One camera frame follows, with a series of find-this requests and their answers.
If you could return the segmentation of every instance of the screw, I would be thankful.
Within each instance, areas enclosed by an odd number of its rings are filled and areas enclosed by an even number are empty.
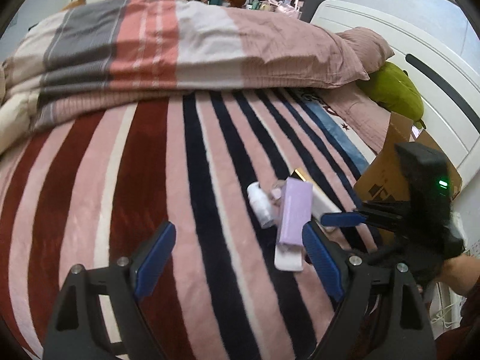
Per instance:
[[[120,257],[117,259],[117,265],[118,266],[127,266],[129,264],[129,259],[128,257]]]
[[[359,266],[362,263],[362,259],[359,256],[351,256],[349,262],[353,266]]]
[[[407,266],[407,264],[404,264],[403,262],[400,262],[397,264],[397,269],[401,272],[401,273],[405,273],[405,272],[408,272],[409,270],[409,267]]]
[[[76,275],[76,274],[79,274],[81,271],[83,271],[85,267],[82,265],[82,264],[75,264],[71,269],[70,271]]]

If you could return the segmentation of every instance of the green pillow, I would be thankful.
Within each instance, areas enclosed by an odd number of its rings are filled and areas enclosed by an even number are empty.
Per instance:
[[[379,71],[370,74],[370,80],[358,80],[357,85],[390,112],[397,112],[414,122],[420,121],[423,116],[423,101],[419,91],[396,64],[385,62]]]

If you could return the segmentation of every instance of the striped duvet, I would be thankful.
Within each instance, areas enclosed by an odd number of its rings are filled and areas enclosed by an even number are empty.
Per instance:
[[[340,208],[355,207],[367,163],[338,119],[309,90],[195,91],[97,111],[11,148],[0,162],[8,327],[41,357],[69,268],[130,255],[168,219],[177,244],[141,308],[169,358],[305,359],[333,304],[308,264],[274,268],[276,230],[260,228],[246,187],[268,190],[303,167]],[[363,251],[378,240],[366,226],[332,238]]]

